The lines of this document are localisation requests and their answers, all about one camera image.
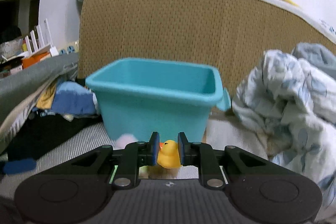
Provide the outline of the pink plush keychain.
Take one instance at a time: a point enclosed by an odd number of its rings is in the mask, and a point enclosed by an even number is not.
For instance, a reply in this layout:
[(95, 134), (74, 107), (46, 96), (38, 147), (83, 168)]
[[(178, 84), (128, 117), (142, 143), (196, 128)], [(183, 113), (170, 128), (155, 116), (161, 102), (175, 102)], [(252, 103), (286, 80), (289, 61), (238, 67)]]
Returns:
[(114, 141), (115, 149), (124, 149), (128, 144), (137, 142), (137, 138), (132, 134), (122, 134)]

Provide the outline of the yellow rubber duck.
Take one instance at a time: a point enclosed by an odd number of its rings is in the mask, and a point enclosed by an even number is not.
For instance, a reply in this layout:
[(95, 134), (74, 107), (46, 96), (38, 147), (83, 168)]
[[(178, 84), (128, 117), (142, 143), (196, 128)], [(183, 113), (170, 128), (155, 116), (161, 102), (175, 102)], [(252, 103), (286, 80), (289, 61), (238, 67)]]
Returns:
[(181, 167), (178, 143), (174, 140), (167, 140), (164, 143), (159, 143), (157, 163), (166, 169)]

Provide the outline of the black clothing pile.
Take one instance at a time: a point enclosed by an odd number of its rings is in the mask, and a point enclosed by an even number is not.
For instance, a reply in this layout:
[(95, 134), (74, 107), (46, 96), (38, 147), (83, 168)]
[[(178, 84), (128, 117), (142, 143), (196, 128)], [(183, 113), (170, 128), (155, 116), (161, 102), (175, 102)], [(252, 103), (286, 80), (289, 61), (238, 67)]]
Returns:
[(8, 161), (38, 160), (63, 144), (86, 127), (102, 122), (100, 115), (74, 118), (71, 121), (60, 114), (42, 116), (30, 114), (21, 129), (5, 148)]

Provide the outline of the white router with antennas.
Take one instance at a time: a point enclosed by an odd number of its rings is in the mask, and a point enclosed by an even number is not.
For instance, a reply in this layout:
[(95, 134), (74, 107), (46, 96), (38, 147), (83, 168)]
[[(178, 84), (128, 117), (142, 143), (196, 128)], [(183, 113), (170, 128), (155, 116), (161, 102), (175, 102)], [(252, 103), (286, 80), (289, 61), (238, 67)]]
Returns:
[(59, 54), (54, 46), (48, 20), (45, 19), (42, 24), (38, 24), (23, 38), (22, 42), (23, 56), (25, 58), (48, 53), (52, 57)]

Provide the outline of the blue and white cloth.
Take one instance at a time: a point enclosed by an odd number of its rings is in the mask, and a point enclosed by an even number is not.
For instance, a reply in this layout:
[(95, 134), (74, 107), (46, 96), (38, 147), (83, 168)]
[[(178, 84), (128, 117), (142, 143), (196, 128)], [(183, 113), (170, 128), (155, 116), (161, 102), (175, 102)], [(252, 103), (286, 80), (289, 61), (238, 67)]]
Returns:
[(95, 94), (73, 81), (60, 83), (50, 110), (74, 116), (97, 114)]

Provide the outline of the teal plastic storage bin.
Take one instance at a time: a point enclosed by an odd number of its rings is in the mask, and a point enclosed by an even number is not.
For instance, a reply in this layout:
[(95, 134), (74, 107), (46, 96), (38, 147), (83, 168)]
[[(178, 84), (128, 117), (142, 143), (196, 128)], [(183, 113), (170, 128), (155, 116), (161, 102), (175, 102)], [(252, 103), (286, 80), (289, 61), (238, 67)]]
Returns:
[(111, 140), (131, 134), (148, 141), (177, 140), (184, 132), (190, 142), (202, 141), (213, 107), (231, 108), (217, 68), (177, 61), (125, 58), (85, 79), (97, 98)]

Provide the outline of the woven rattan headboard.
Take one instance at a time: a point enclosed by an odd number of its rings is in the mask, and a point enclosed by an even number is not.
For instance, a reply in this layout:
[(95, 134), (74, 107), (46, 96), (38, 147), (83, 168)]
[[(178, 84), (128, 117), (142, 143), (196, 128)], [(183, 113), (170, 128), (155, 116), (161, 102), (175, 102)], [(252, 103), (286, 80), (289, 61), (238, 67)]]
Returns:
[(234, 94), (262, 53), (297, 43), (335, 51), (335, 35), (281, 0), (84, 0), (78, 77), (126, 57), (217, 67)]

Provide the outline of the floral white blue quilt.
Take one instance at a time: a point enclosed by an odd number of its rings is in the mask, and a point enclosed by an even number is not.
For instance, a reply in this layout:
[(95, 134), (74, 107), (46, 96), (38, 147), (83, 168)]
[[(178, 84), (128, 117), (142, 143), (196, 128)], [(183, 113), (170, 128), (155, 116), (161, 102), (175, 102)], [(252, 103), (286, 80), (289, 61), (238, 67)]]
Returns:
[(304, 59), (269, 50), (237, 87), (232, 108), (273, 163), (320, 187), (320, 216), (334, 215), (335, 80)]

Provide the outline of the yellow cloth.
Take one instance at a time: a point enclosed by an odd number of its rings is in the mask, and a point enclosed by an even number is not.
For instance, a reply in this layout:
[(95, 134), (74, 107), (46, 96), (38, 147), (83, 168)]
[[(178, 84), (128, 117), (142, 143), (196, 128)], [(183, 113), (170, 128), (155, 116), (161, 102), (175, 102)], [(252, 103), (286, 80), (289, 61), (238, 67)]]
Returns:
[(36, 107), (38, 109), (46, 110), (51, 108), (56, 94), (57, 85), (58, 80), (54, 80), (49, 85), (49, 87), (41, 94), (36, 104)]

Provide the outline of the green tissue pack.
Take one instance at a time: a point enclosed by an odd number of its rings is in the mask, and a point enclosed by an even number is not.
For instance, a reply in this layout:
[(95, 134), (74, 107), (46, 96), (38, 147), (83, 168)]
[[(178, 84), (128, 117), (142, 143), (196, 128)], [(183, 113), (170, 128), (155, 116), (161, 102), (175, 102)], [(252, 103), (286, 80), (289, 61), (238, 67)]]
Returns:
[(117, 171), (117, 168), (118, 168), (118, 166), (115, 165), (115, 166), (114, 166), (114, 169), (113, 169), (113, 172), (112, 172), (112, 175), (111, 175), (110, 180), (109, 180), (109, 184), (112, 184), (113, 179), (114, 179), (114, 176), (115, 176), (116, 171)]

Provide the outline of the white power strip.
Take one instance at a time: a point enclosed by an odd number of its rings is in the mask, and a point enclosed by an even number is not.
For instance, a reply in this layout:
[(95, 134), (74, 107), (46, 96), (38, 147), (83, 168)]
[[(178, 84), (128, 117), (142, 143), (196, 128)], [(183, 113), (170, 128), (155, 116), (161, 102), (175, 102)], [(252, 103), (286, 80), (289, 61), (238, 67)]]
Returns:
[(59, 55), (79, 52), (79, 41), (65, 43), (58, 48)]

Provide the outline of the grey blue blanket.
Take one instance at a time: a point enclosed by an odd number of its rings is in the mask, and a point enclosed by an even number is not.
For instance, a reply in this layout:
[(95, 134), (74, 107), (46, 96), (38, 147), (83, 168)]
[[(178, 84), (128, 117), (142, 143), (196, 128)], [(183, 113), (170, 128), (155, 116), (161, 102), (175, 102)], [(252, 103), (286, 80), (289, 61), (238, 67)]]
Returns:
[(335, 55), (321, 44), (298, 43), (291, 54), (306, 59), (311, 65), (335, 78)]

